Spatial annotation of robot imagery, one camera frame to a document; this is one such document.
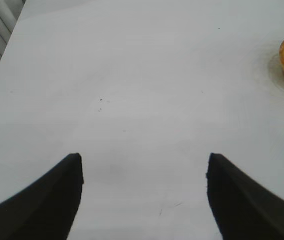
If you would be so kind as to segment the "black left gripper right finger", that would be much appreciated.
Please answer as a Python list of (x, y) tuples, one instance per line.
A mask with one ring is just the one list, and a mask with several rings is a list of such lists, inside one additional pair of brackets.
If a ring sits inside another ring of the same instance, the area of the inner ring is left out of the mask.
[(209, 157), (207, 197), (224, 240), (284, 240), (284, 200), (222, 154)]

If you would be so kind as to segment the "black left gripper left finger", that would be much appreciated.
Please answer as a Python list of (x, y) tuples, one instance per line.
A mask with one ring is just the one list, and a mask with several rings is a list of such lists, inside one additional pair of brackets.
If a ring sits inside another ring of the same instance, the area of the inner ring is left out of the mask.
[(82, 159), (71, 153), (47, 173), (0, 203), (0, 240), (65, 240), (84, 184)]

